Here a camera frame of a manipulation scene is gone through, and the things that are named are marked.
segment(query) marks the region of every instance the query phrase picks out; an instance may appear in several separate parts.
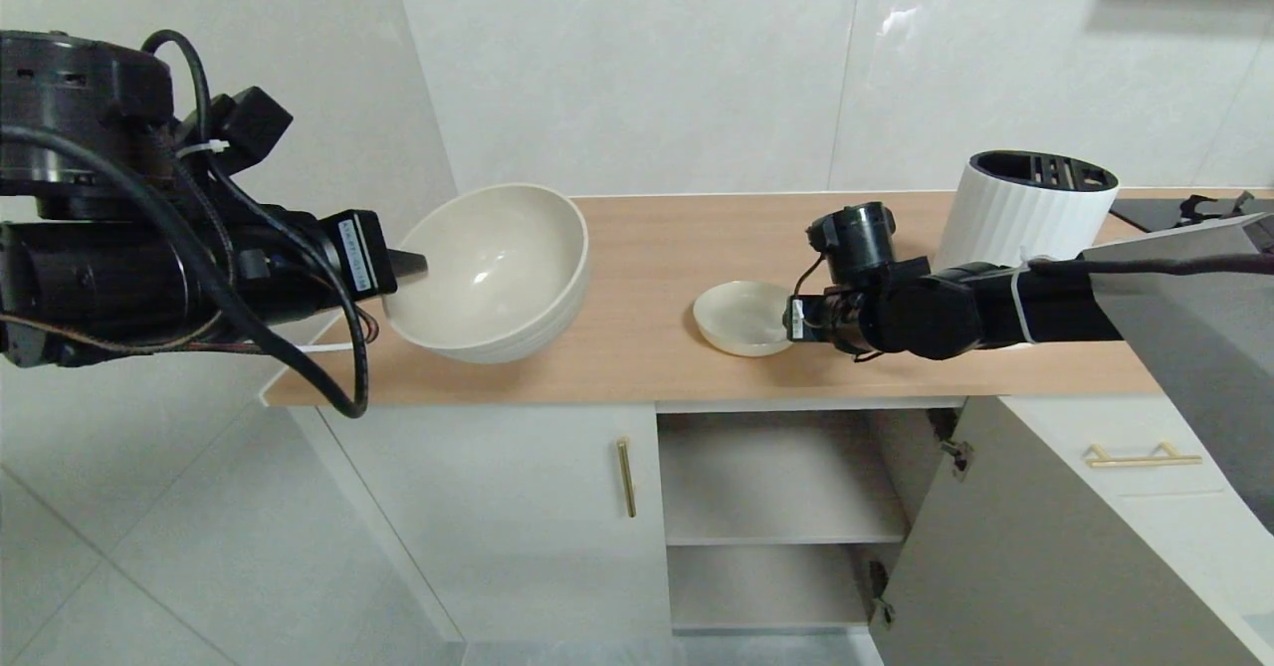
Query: small white bowl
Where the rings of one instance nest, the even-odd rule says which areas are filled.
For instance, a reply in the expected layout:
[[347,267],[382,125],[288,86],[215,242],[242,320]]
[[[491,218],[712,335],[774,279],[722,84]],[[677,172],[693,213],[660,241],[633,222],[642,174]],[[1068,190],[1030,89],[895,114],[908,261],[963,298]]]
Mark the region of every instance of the small white bowl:
[[734,280],[694,301],[694,321],[713,348],[743,358],[764,358],[791,348],[784,311],[791,290],[767,281]]
[[493,185],[429,213],[403,241],[427,275],[385,295],[394,329],[464,363],[521,360],[580,312],[589,284],[589,227],[564,195]]

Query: countertop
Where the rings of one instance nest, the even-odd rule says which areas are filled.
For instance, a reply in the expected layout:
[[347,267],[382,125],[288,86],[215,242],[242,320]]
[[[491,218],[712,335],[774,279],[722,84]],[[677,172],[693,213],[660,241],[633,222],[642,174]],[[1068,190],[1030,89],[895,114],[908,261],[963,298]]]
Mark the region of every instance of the countertop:
[[[1237,190],[1192,190],[1229,195]],[[1125,190],[1185,197],[1190,190]],[[941,363],[887,354],[855,365],[827,344],[734,358],[706,344],[691,317],[698,294],[727,280],[792,285],[815,253],[805,225],[846,204],[883,200],[897,218],[899,259],[933,257],[954,194],[660,195],[577,199],[587,218],[592,280],[575,325],[531,358],[506,365],[446,360],[382,321],[371,345],[372,404],[659,402],[745,399],[896,399],[936,395],[1147,393],[1158,386],[1126,344],[1038,344]],[[1139,234],[1107,218],[1098,243]],[[806,293],[827,285],[814,273]],[[369,312],[382,317],[380,302]],[[318,343],[347,343],[338,322]],[[315,354],[352,390],[348,353]],[[324,404],[283,372],[268,404]]]

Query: white cabinet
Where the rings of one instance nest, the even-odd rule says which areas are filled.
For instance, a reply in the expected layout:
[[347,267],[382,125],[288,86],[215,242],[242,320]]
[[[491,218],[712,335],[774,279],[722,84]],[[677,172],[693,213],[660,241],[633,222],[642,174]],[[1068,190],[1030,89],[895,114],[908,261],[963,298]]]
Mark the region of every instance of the white cabinet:
[[967,467],[941,462],[871,618],[887,663],[1274,663],[1006,402],[961,416]]
[[[971,399],[945,446],[972,447],[963,471],[934,436],[954,413],[924,409],[322,415],[456,638],[870,618],[893,666],[1274,666],[1254,628],[1274,614],[1274,536],[1162,397]],[[1161,443],[1200,458],[1088,464],[1092,444]]]
[[465,639],[670,633],[654,404],[322,413]]

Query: robotic arm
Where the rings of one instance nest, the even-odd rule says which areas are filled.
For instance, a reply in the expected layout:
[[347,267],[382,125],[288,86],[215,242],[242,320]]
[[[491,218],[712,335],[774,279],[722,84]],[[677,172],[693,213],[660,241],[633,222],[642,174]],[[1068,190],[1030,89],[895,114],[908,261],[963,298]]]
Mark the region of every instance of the robotic arm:
[[926,257],[897,261],[893,230],[882,202],[809,227],[833,285],[799,294],[798,284],[784,316],[789,339],[829,343],[859,362],[1127,340],[1274,531],[1274,213],[1103,244],[1077,261],[938,273]]
[[[186,121],[154,57],[163,43],[178,45],[195,78]],[[376,213],[320,220],[238,188],[232,174],[290,125],[283,107],[257,87],[209,98],[194,46],[171,31],[140,51],[4,31],[0,66],[0,195],[29,195],[46,218],[0,223],[5,358],[83,367],[191,349],[273,354],[348,416],[364,411],[376,326],[354,303],[394,293],[426,261],[387,248]],[[353,401],[268,329],[335,307],[354,339]]]

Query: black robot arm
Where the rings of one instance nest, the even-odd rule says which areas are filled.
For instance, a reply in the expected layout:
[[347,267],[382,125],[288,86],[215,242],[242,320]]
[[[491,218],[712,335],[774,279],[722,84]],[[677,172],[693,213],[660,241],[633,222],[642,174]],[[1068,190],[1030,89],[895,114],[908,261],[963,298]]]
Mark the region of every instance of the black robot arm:
[[[172,116],[168,66],[154,57],[164,43],[195,79],[187,121]],[[377,329],[355,302],[394,293],[424,257],[387,248],[375,213],[318,220],[243,194],[232,173],[266,158],[290,113],[256,87],[209,98],[194,46],[167,29],[140,51],[4,31],[0,62],[0,195],[36,199],[46,220],[0,222],[5,358],[271,354],[347,416],[366,411]],[[350,326],[353,399],[268,329],[335,307]]]
[[947,360],[1010,344],[1122,340],[1084,273],[990,262],[931,273],[926,257],[896,261],[893,230],[882,202],[809,227],[833,285],[824,294],[792,294],[784,316],[789,340],[829,343],[859,360],[891,353]]

